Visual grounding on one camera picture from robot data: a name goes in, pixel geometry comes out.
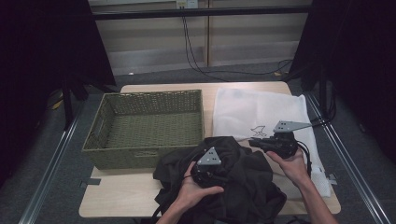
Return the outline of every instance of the white bag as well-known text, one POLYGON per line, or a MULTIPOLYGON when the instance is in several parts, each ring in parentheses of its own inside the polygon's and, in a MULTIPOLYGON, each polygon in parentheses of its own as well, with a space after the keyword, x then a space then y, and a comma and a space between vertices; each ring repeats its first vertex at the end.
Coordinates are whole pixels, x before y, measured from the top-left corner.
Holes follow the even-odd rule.
MULTIPOLYGON (((213 136, 233 136, 237 141, 251 137, 268 138, 280 120, 310 123, 305 97, 237 89, 219 89, 213 114, 213 136)), ((322 197, 330 197, 330 184, 318 156, 311 127, 294 131, 296 140, 306 144, 312 161, 312 180, 322 197)), ((274 173, 274 182, 288 198, 301 194, 287 178, 274 173)))

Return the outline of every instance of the black garment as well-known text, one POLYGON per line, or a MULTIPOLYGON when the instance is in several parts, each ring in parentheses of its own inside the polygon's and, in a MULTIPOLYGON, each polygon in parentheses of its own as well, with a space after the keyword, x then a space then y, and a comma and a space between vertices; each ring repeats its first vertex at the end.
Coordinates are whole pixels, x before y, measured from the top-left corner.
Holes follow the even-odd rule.
POLYGON ((176 150, 164 156, 153 174, 163 189, 156 197, 162 213, 178 195, 184 173, 191 161, 215 147, 221 166, 217 175, 226 176, 224 192, 204 197, 183 215, 179 223, 272 223, 286 202, 286 195, 272 182, 273 171, 261 152, 241 147, 233 137, 206 138, 196 148, 176 150))

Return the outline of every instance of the wooden table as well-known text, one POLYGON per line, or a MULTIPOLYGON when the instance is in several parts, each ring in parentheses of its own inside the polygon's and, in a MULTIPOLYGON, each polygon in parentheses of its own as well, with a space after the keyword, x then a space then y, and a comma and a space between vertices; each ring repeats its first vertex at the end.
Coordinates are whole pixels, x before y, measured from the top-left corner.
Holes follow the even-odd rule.
MULTIPOLYGON (((204 101, 205 137, 212 136, 213 107, 218 88, 249 89, 291 94, 284 82, 234 82, 128 85, 121 92, 202 90, 204 101)), ((284 175, 279 166, 268 160, 275 174, 284 175)), ((79 208, 82 217, 151 217, 158 204, 154 201, 162 187, 152 178, 154 169, 98 170, 93 168, 92 178, 101 178, 98 186, 89 185, 79 208)), ((334 191, 324 198, 332 213, 341 211, 334 191)), ((287 200, 280 215, 306 214, 302 200, 287 200)))

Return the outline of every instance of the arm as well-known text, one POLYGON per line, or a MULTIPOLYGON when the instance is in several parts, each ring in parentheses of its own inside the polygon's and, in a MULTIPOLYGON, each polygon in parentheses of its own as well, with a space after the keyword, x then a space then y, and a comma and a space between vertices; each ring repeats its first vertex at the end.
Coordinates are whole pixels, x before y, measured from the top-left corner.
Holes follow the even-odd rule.
POLYGON ((195 162, 190 164, 189 169, 187 169, 186 174, 184 174, 186 177, 183 179, 177 198, 161 216, 157 224, 175 224, 180 220, 183 213, 198 204, 205 196, 222 193, 224 191, 222 187, 207 189, 199 187, 191 177, 191 168, 194 164, 195 162))
POLYGON ((303 195, 304 205, 312 223, 338 223, 308 176, 304 155, 300 149, 297 150, 294 156, 286 160, 283 160, 272 151, 267 151, 266 154, 279 164, 285 175, 299 189, 303 195))

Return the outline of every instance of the green wicker basket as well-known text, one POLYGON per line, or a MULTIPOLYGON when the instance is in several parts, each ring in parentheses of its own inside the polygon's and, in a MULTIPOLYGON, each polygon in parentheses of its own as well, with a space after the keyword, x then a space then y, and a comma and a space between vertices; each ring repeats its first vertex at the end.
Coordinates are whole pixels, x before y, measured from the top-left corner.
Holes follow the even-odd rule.
POLYGON ((205 137, 202 93, 106 93, 82 152, 98 169, 153 168, 205 137))

